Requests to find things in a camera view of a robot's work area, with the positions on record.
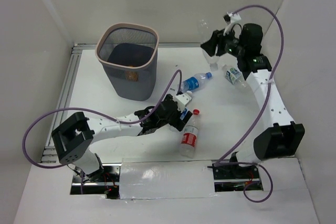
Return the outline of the blue label bottle white cap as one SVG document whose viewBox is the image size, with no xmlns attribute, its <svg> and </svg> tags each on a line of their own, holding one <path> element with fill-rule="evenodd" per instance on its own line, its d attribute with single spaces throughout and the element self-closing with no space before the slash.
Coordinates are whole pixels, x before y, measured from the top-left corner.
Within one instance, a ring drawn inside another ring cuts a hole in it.
<svg viewBox="0 0 336 224">
<path fill-rule="evenodd" d="M 179 92 L 172 96 L 172 101 L 177 105 L 177 113 L 173 116 L 173 122 L 169 124 L 170 130 L 181 132 L 192 117 L 192 111 L 187 108 L 187 105 L 192 101 L 191 92 Z"/>
</svg>

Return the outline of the orange drink bottle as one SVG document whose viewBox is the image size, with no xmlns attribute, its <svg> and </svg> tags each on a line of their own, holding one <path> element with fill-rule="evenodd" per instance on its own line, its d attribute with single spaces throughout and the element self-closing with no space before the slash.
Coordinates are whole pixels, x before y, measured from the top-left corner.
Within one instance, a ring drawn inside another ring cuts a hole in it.
<svg viewBox="0 0 336 224">
<path fill-rule="evenodd" d="M 128 65 L 126 67 L 126 70 L 125 70 L 124 74 L 125 74 L 125 78 L 128 81 L 138 82 L 138 80 L 139 80 L 139 73 L 137 71 L 137 67 L 136 66 Z"/>
</svg>

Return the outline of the red label bottle red cap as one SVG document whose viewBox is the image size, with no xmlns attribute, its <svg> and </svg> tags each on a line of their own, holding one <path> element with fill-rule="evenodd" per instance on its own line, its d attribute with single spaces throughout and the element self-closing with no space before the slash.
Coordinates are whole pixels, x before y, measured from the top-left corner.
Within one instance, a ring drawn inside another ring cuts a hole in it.
<svg viewBox="0 0 336 224">
<path fill-rule="evenodd" d="M 180 143 L 180 154 L 193 158 L 195 155 L 197 137 L 200 126 L 200 111 L 194 109 L 192 116 L 184 127 L 182 140 Z"/>
</svg>

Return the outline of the green white label bottle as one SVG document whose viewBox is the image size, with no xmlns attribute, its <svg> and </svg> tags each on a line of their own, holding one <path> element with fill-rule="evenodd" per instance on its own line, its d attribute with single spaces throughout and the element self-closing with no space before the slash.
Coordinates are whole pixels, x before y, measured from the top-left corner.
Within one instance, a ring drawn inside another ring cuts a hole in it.
<svg viewBox="0 0 336 224">
<path fill-rule="evenodd" d="M 231 65 L 224 65 L 222 71 L 225 79 L 233 86 L 239 89 L 247 88 L 247 82 L 245 81 L 243 74 L 237 68 Z"/>
</svg>

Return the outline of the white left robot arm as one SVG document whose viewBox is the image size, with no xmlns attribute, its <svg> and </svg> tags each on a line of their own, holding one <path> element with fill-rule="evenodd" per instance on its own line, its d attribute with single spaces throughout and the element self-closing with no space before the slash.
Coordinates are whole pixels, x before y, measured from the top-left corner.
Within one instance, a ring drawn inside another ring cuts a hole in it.
<svg viewBox="0 0 336 224">
<path fill-rule="evenodd" d="M 167 94 L 157 107 L 149 106 L 130 115 L 112 119 L 90 119 L 76 112 L 55 128 L 51 134 L 58 160 L 62 165 L 74 164 L 91 182 L 99 181 L 105 170 L 98 154 L 89 146 L 97 141 L 154 133 L 167 124 L 182 131 L 192 116 L 187 93 Z"/>
</svg>

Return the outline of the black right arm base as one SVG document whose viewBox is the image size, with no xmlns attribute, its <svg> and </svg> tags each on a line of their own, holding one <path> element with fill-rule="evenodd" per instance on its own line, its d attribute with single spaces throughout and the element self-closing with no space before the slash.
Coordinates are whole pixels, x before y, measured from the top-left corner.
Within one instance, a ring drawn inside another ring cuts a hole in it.
<svg viewBox="0 0 336 224">
<path fill-rule="evenodd" d="M 215 167 L 208 166 L 214 179 L 215 192 L 263 190 L 260 174 L 256 166 L 224 165 Z"/>
</svg>

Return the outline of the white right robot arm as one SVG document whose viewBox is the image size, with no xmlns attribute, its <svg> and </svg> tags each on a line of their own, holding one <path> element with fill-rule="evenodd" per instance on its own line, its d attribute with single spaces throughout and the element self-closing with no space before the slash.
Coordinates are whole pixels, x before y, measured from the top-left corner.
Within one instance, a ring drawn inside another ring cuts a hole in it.
<svg viewBox="0 0 336 224">
<path fill-rule="evenodd" d="M 264 131 L 253 141 L 241 142 L 238 151 L 229 152 L 229 172 L 235 178 L 247 172 L 247 166 L 262 161 L 293 156 L 305 134 L 302 124 L 296 123 L 286 109 L 272 76 L 272 66 L 261 51 L 263 31 L 260 25 L 245 24 L 239 37 L 233 25 L 215 30 L 201 48 L 210 56 L 228 53 L 237 59 L 238 70 L 250 86 L 260 112 Z"/>
</svg>

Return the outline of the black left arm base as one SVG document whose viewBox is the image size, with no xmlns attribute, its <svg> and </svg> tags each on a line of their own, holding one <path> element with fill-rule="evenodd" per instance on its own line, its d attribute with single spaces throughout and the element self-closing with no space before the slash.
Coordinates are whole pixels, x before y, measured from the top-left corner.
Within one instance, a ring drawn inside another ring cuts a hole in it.
<svg viewBox="0 0 336 224">
<path fill-rule="evenodd" d="M 103 164 L 103 174 L 94 181 L 90 181 L 87 175 L 82 176 L 79 167 L 70 168 L 73 171 L 70 194 L 102 195 L 106 199 L 119 199 L 121 165 L 121 163 Z"/>
</svg>

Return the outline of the clear bottle without label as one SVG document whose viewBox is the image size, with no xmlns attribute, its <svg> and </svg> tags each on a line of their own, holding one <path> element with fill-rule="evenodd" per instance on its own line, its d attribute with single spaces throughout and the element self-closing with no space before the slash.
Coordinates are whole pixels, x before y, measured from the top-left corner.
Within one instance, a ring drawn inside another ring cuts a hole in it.
<svg viewBox="0 0 336 224">
<path fill-rule="evenodd" d="M 201 49 L 204 58 L 210 66 L 211 71 L 218 70 L 219 57 L 216 53 L 216 40 L 212 38 L 213 30 L 206 19 L 199 19 L 197 21 L 197 31 L 200 37 Z"/>
</svg>

